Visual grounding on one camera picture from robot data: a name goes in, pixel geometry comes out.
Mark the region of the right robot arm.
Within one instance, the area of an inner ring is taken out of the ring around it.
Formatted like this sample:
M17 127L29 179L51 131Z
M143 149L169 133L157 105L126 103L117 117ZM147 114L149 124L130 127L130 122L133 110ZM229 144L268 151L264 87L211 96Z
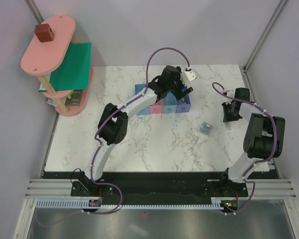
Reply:
M243 140L243 154L236 163L225 171L226 179L218 183L218 190L224 196L236 191L236 183L245 183L250 174L262 163L281 155L286 120L268 116L264 110L250 101L247 88L237 88L234 100L223 103L223 122L245 119L248 122Z

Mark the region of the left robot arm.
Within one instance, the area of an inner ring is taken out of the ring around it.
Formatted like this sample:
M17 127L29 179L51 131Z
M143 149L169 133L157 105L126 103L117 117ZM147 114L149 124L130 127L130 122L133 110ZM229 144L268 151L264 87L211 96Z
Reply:
M99 192L99 183L96 181L102 177L105 164L114 147L125 138L130 118L141 110L164 99L168 93L172 93L177 100L181 100L193 91L192 87L183 90L197 78L197 74L190 67L184 71L178 66L166 66L161 75L152 81L132 98L120 105L108 103L101 115L95 140L100 143L96 149L91 166L90 179L82 184L82 190L89 196Z

